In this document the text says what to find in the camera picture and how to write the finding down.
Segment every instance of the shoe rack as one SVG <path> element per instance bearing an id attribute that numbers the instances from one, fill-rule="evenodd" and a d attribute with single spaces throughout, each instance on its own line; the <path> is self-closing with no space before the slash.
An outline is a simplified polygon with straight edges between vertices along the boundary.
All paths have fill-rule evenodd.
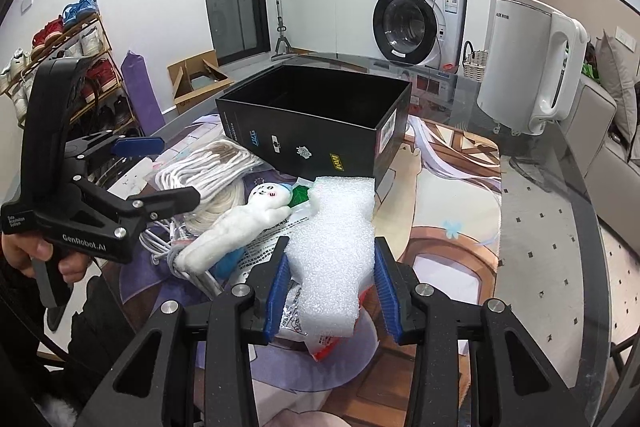
<path id="1" fill-rule="evenodd" d="M 80 33 L 87 32 L 89 29 L 91 29 L 92 26 L 99 26 L 102 38 L 102 50 L 98 54 L 92 55 L 93 62 L 97 62 L 100 58 L 108 58 L 116 76 L 116 84 L 109 89 L 100 92 L 98 97 L 91 102 L 84 103 L 84 98 L 80 96 L 79 98 L 82 103 L 79 103 L 78 110 L 76 110 L 74 115 L 71 117 L 70 124 L 75 124 L 84 114 L 88 113 L 91 110 L 94 110 L 96 108 L 96 105 L 102 105 L 103 102 L 106 102 L 111 98 L 116 99 L 118 96 L 123 95 L 125 100 L 127 101 L 127 106 L 129 107 L 130 118 L 123 124 L 118 125 L 115 129 L 113 129 L 113 131 L 114 133 L 124 132 L 126 129 L 135 126 L 138 129 L 139 134 L 142 135 L 140 126 L 137 125 L 138 120 L 136 118 L 135 111 L 133 111 L 133 108 L 131 107 L 129 95 L 124 89 L 124 79 L 122 77 L 122 72 L 120 71 L 120 68 L 113 58 L 111 43 L 109 41 L 107 31 L 104 28 L 104 23 L 102 22 L 102 17 L 100 16 L 100 14 L 93 15 L 91 17 L 88 17 L 87 19 L 80 21 L 78 24 L 72 26 L 67 31 L 62 33 L 62 35 L 59 36 L 55 41 L 51 42 L 44 50 L 42 50 L 38 54 L 38 57 L 35 60 L 31 60 L 31 62 L 27 64 L 22 72 L 9 82 L 8 89 L 5 90 L 4 93 L 11 98 L 10 92 L 12 90 L 12 87 L 14 87 L 19 82 L 24 83 L 30 76 L 33 76 L 33 73 L 38 68 L 38 66 L 46 60 L 51 60 L 62 56 L 62 54 L 66 49 L 68 49 L 68 47 L 78 42 Z M 18 123 L 18 127 L 24 129 L 24 124 Z"/>

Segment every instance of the couch armrest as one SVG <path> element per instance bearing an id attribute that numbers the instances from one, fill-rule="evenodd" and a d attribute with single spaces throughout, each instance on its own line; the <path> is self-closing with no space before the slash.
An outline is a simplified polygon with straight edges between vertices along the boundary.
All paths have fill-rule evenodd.
<path id="1" fill-rule="evenodd" d="M 583 176 L 586 176 L 591 162 L 602 147 L 615 113 L 616 102 L 611 95 L 582 75 L 574 105 L 560 127 Z"/>

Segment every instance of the plush toy face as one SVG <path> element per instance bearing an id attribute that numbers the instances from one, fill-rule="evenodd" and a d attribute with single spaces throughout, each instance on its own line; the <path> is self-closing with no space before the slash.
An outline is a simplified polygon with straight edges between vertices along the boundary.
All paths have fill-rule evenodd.
<path id="1" fill-rule="evenodd" d="M 291 191 L 277 183 L 263 183 L 249 194 L 248 203 L 258 204 L 262 208 L 280 208 L 291 201 Z"/>

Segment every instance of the brown cardboard box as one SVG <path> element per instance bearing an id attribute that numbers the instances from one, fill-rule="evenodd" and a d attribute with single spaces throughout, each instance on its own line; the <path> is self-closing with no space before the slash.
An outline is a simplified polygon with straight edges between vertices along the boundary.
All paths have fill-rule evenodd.
<path id="1" fill-rule="evenodd" d="M 218 69 L 215 50 L 176 62 L 167 70 L 174 86 L 174 103 L 179 114 L 233 83 Z"/>

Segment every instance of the purple bag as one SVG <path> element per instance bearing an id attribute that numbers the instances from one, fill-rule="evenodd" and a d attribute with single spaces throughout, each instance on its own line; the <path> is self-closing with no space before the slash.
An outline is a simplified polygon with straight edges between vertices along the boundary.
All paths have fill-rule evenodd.
<path id="1" fill-rule="evenodd" d="M 158 107 L 149 74 L 146 72 L 145 57 L 131 51 L 127 52 L 120 70 L 138 123 L 144 134 L 150 136 L 164 126 L 164 116 Z"/>

